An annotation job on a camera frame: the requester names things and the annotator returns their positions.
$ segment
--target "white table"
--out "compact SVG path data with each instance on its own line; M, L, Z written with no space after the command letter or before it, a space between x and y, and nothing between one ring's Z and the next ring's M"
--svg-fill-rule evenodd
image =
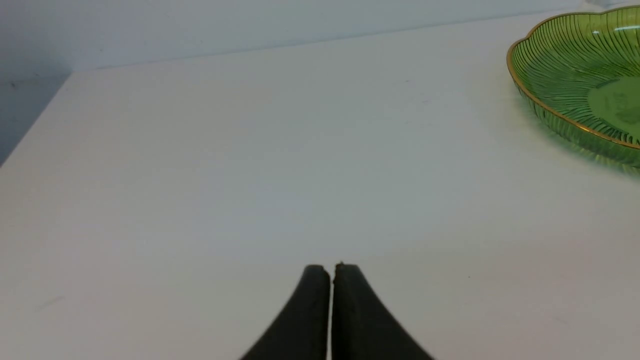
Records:
M0 170L0 357L236 359L344 260L441 360L636 358L639 183L506 70L549 15L72 75Z

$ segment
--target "ribbed glass dish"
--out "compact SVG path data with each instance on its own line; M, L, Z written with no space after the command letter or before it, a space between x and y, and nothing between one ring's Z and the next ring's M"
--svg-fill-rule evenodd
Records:
M547 19L509 48L507 65L551 130L640 167L640 6Z

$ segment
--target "gold rim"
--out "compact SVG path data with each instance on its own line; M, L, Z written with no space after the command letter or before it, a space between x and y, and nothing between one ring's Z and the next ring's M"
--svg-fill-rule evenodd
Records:
M620 10L624 10L624 9L631 9L631 8L640 8L639 5L632 5L632 6L623 6L620 8L615 8L615 9L611 9L611 10L607 10L605 12L600 12L600 13L594 13L594 12L574 12L574 13L562 13L560 15L556 15L556 16L551 16L548 19L542 20L541 22L538 23L538 25L535 25L530 32L527 34L526 37L521 38L520 40L514 42L511 47L509 47L509 51L507 51L507 68L509 68L509 73L511 74L511 77L513 78L513 81L516 83L516 85L518 86L519 89L521 89L521 91L531 100L533 100L533 102L535 102L537 105L541 106L543 109L549 111L551 114L559 117L560 119L563 119L564 121L568 122L569 124L584 130L588 133L594 134L600 138L603 138L605 140L608 140L610 142L614 142L616 144L625 146L625 147L630 147L633 149L640 149L640 145L636 145L633 143L627 143L627 142L623 142L621 140L618 140L616 138L612 138L609 135L605 135L599 131L595 131L594 129L591 129L589 127L586 127L580 123L578 123L577 121L566 117L562 114L560 114L559 112L557 112L556 110L552 109L551 107L547 106L544 102L542 102L539 98L537 98L535 95L533 95L532 93L529 92L529 90L524 86L524 84L522 83L522 81L520 80L520 78L518 77L518 75L516 74L515 70L513 69L513 60L511 59L511 53L513 52L513 49L515 49L516 46L518 46L519 44L521 44L522 42L527 41L531 35L533 35L533 33L542 25L544 25L545 23L557 19L559 17L565 17L565 16L571 16L571 15L604 15L606 13L610 13L610 12L617 12Z

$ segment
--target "green glass plate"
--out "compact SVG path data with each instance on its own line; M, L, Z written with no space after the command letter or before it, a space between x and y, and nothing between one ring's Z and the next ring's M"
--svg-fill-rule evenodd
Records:
M547 19L509 48L507 66L551 130L640 167L640 6Z

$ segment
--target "white wall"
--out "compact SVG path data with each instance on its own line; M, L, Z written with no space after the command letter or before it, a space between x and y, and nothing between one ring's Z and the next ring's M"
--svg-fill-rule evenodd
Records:
M0 84L0 167L66 79L54 76Z
M579 0L0 0L0 82L575 7Z

